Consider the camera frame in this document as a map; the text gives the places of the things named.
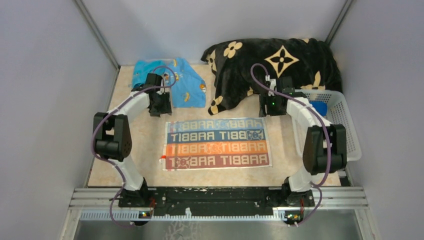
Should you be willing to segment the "dark blue towel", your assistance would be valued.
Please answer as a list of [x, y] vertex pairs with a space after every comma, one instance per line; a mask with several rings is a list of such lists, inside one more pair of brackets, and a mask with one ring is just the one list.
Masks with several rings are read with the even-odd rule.
[[327, 115], [328, 105], [323, 101], [311, 101], [310, 104], [315, 108], [315, 110], [323, 117]]

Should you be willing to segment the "grey orange printed cloth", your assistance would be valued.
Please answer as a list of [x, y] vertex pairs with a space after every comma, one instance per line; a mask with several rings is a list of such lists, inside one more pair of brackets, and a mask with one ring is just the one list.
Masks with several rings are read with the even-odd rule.
[[164, 171], [243, 169], [272, 166], [265, 120], [259, 117], [166, 123]]

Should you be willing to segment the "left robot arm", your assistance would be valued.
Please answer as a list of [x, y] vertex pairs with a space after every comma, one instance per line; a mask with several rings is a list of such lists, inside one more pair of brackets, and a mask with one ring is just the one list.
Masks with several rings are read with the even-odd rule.
[[97, 159], [113, 165], [122, 177], [122, 194], [130, 196], [131, 202], [138, 207], [149, 203], [150, 193], [145, 178], [131, 159], [130, 124], [144, 111], [152, 117], [171, 115], [169, 87], [161, 75], [148, 73], [145, 83], [134, 88], [117, 107], [98, 112], [93, 117], [91, 151]]

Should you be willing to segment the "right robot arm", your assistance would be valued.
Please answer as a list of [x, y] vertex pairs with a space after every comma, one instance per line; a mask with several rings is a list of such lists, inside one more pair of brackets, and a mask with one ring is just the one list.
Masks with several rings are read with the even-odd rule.
[[303, 193], [320, 187], [330, 173], [347, 165], [347, 133], [342, 124], [325, 119], [306, 95], [295, 91], [292, 80], [271, 78], [266, 74], [259, 84], [265, 92], [259, 97], [259, 115], [289, 115], [296, 124], [305, 129], [302, 166], [286, 178], [281, 199], [287, 206], [295, 206]]

